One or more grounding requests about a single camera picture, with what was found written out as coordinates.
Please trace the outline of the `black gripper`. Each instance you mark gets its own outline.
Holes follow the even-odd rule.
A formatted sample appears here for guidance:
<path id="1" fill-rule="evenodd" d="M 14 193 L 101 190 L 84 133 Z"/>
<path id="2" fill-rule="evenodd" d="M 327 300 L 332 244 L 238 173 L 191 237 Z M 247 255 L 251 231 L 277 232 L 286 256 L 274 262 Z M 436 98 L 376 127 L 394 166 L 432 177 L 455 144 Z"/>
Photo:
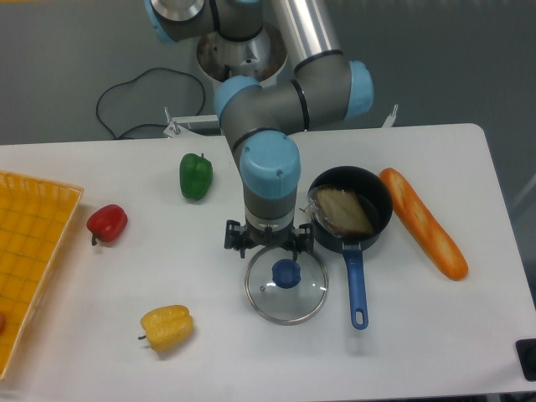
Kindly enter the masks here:
<path id="1" fill-rule="evenodd" d="M 226 221 L 224 234 L 224 248 L 235 250 L 245 258 L 248 249 L 257 246 L 280 247 L 292 252 L 292 259 L 297 260 L 302 252 L 310 253 L 314 247 L 313 225 L 301 224 L 294 228 L 293 223 L 278 228 L 266 226 L 256 228 L 250 222 L 241 225 L 238 221 Z"/>

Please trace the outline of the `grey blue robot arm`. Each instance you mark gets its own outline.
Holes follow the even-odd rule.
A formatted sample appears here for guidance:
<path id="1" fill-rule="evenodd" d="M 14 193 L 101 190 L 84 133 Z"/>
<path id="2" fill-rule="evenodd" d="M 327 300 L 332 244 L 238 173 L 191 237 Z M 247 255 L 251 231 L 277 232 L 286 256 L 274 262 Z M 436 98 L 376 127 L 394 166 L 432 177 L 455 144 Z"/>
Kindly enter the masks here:
<path id="1" fill-rule="evenodd" d="M 213 37 L 224 57 L 244 45 L 235 64 L 224 66 L 214 110 L 243 184 L 245 222 L 226 225 L 226 249 L 245 253 L 258 245 L 294 254 L 313 248 L 310 224 L 295 226 L 301 161 L 291 135 L 368 111 L 374 85 L 365 65 L 347 59 L 324 1 L 275 1 L 285 60 L 294 76 L 263 86 L 271 40 L 259 1 L 148 1 L 147 15 L 162 41 Z"/>

